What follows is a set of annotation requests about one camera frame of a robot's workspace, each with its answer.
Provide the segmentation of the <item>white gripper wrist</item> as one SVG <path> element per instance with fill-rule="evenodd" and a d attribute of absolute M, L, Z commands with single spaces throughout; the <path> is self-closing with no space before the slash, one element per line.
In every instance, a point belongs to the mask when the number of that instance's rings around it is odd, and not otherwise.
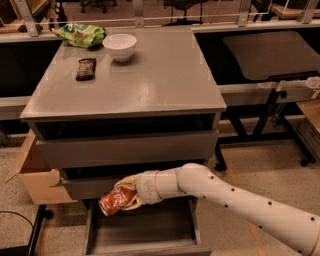
<path fill-rule="evenodd" d="M 127 176 L 114 185 L 116 190 L 137 190 L 138 195 L 135 195 L 129 203 L 121 207 L 123 211 L 134 210 L 143 204 L 155 204 L 160 201 L 160 196 L 156 189 L 156 174 L 156 171 L 146 171 L 138 176 Z"/>

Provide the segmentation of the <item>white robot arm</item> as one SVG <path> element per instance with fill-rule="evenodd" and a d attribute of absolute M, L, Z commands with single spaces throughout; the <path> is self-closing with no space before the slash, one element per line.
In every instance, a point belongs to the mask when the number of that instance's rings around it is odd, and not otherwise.
<path fill-rule="evenodd" d="M 188 163 L 145 171 L 125 177 L 116 185 L 135 192 L 126 210 L 194 196 L 226 207 L 302 256 L 320 256 L 319 216 L 230 185 L 204 165 Z"/>

